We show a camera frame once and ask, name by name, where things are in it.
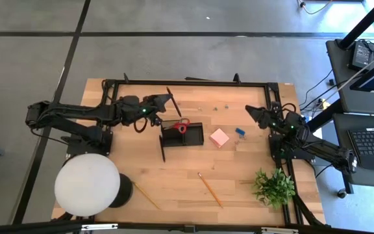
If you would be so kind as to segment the black cart pole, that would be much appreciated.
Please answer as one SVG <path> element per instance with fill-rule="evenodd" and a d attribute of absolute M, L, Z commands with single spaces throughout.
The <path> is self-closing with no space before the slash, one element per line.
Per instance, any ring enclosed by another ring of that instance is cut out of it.
<path fill-rule="evenodd" d="M 374 7 L 366 14 L 364 18 L 342 39 L 337 45 L 340 49 L 349 48 L 355 40 L 374 23 Z"/>

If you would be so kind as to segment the red-handled scissors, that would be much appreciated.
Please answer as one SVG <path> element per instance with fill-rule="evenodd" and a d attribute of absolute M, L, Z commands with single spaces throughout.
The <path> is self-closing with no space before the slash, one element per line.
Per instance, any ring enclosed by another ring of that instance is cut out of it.
<path fill-rule="evenodd" d="M 179 133 L 185 134 L 188 126 L 190 125 L 190 120 L 188 118 L 181 118 L 177 120 L 174 124 L 170 125 L 170 129 L 177 129 Z"/>

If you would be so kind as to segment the black laptop cart shelf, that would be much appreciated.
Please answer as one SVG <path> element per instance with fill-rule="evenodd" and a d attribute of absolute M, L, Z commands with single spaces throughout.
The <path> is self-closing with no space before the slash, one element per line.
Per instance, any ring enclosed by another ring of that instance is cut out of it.
<path fill-rule="evenodd" d="M 332 116 L 339 145 L 352 149 L 347 131 L 349 129 L 361 129 L 374 127 L 374 116 L 362 116 L 354 114 L 334 114 Z M 356 172 L 351 175 L 343 175 L 345 181 L 352 185 L 363 185 L 374 187 L 374 170 L 357 166 Z"/>

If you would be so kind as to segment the silver metal bracket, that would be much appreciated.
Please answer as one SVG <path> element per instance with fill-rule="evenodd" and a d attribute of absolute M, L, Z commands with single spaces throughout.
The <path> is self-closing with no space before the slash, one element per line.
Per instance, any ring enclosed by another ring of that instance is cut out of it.
<path fill-rule="evenodd" d="M 117 229 L 118 227 L 118 224 L 85 224 L 82 225 L 81 231 Z"/>
<path fill-rule="evenodd" d="M 279 228 L 279 227 L 262 227 L 261 234 L 299 234 L 297 229 Z"/>

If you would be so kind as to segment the black power adapter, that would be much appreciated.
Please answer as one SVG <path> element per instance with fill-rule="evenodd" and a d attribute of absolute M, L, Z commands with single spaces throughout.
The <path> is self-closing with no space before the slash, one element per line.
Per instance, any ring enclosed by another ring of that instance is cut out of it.
<path fill-rule="evenodd" d="M 374 60 L 374 43 L 360 39 L 355 42 L 351 50 L 348 67 L 352 70 L 361 70 Z"/>

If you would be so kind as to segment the yellow pencil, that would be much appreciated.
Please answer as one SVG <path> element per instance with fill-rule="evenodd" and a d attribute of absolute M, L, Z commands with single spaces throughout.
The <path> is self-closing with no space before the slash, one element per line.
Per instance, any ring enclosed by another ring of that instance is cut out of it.
<path fill-rule="evenodd" d="M 132 184 L 158 209 L 162 210 L 162 208 L 146 193 L 146 191 L 135 181 L 132 181 Z"/>
<path fill-rule="evenodd" d="M 206 179 L 202 176 L 200 172 L 198 172 L 197 175 L 200 177 L 201 181 L 204 183 L 208 191 L 211 193 L 211 195 L 213 196 L 217 204 L 223 209 L 224 207 L 223 207 L 221 200 L 217 197 L 216 193 L 212 190 L 211 186 L 208 184 Z"/>

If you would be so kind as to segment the black mesh desk organizer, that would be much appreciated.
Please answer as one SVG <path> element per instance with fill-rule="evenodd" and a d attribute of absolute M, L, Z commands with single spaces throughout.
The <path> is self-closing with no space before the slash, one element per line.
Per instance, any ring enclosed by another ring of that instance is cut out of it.
<path fill-rule="evenodd" d="M 161 136 L 164 147 L 176 146 L 200 146 L 204 143 L 203 124 L 190 123 L 185 134 L 179 133 L 177 129 L 170 129 L 169 126 L 177 120 L 163 121 L 161 124 Z"/>

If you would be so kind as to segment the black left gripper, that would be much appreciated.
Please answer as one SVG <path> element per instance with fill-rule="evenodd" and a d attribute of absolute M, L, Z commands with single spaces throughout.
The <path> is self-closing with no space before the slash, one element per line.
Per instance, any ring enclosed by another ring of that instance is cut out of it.
<path fill-rule="evenodd" d="M 144 97 L 139 104 L 133 107 L 132 113 L 134 120 L 140 120 L 142 118 L 154 118 L 157 111 L 166 112 L 165 104 L 157 106 L 156 103 L 166 103 L 172 99 L 172 94 L 158 94 L 156 96 Z"/>

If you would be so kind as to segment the black aluminium table frame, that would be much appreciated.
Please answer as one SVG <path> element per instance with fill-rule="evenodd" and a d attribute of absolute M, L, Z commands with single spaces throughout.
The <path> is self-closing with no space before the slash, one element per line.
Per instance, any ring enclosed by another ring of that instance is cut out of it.
<path fill-rule="evenodd" d="M 135 186 L 129 202 L 96 216 L 99 222 L 135 224 L 197 224 L 226 226 L 283 226 L 305 224 L 294 204 L 274 209 L 253 194 L 256 172 L 274 171 L 269 131 L 261 130 L 245 110 L 246 105 L 265 107 L 279 101 L 297 103 L 292 84 L 237 84 L 215 81 L 135 81 L 118 88 L 120 95 L 146 96 L 166 87 L 185 116 L 203 124 L 201 146 L 169 147 L 162 160 L 160 129 L 148 127 L 138 134 L 130 127 L 114 129 L 111 159 L 120 172 L 137 182 L 162 208 L 158 210 Z M 229 136 L 218 148 L 209 136 L 217 129 Z M 235 129 L 245 131 L 239 135 Z M 201 181 L 200 172 L 223 204 L 217 204 Z"/>

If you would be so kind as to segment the green artificial plant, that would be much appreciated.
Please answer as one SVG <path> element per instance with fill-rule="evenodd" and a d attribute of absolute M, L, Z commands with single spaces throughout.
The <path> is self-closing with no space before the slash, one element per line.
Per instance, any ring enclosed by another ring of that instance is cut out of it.
<path fill-rule="evenodd" d="M 268 176 L 265 171 L 259 170 L 254 180 L 255 198 L 265 206 L 279 209 L 296 195 L 294 182 L 281 168 L 276 168 Z"/>

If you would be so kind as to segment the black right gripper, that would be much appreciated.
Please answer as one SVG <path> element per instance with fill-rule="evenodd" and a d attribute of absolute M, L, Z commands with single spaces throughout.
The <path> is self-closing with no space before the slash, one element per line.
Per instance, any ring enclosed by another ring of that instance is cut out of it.
<path fill-rule="evenodd" d="M 268 127 L 279 129 L 284 127 L 284 120 L 281 118 L 282 106 L 280 103 L 272 103 L 270 109 L 246 105 L 245 110 L 255 123 L 258 123 L 261 129 L 266 129 Z"/>

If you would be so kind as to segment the black round lamp base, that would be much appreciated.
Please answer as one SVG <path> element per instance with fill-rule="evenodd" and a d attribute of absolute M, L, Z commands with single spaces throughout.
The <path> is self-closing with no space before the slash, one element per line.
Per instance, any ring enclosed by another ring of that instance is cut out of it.
<path fill-rule="evenodd" d="M 133 193 L 132 181 L 124 174 L 120 174 L 120 186 L 117 196 L 109 205 L 110 208 L 118 208 L 124 206 L 131 199 Z"/>

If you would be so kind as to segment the pink sticky note pad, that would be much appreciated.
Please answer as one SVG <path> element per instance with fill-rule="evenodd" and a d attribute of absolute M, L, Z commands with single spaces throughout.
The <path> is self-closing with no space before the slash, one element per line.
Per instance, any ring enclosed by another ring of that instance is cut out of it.
<path fill-rule="evenodd" d="M 223 132 L 220 128 L 215 130 L 210 136 L 209 139 L 218 147 L 221 148 L 229 141 L 229 136 Z"/>

